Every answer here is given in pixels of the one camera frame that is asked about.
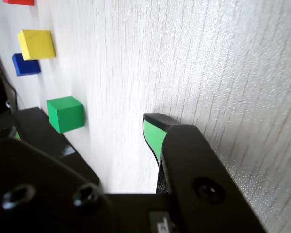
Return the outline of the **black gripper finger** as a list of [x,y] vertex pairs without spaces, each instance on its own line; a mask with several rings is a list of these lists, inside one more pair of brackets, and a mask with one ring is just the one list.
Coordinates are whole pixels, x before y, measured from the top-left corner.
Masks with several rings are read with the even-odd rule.
[[55,158],[0,130],[0,233],[114,233],[98,187]]
[[186,233],[262,233],[264,227],[201,131],[165,114],[143,115],[159,166],[156,192],[169,194]]

